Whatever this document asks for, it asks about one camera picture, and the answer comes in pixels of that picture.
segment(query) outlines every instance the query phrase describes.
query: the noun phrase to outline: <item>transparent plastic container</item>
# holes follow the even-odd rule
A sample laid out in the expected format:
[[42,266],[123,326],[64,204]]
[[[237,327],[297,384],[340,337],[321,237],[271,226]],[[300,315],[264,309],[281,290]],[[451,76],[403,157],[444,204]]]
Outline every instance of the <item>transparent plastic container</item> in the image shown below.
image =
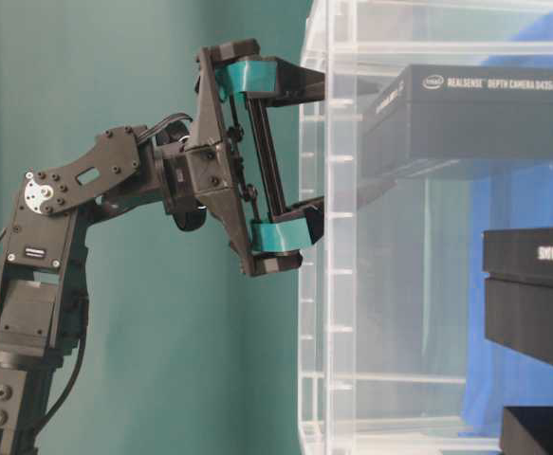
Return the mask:
[[366,169],[371,106],[409,64],[553,67],[553,1],[315,0],[302,65],[327,91],[300,108],[300,193],[324,193],[326,214],[299,272],[305,455],[499,453],[503,406],[553,405],[553,367],[481,325],[481,233],[553,226],[553,160],[481,178]]

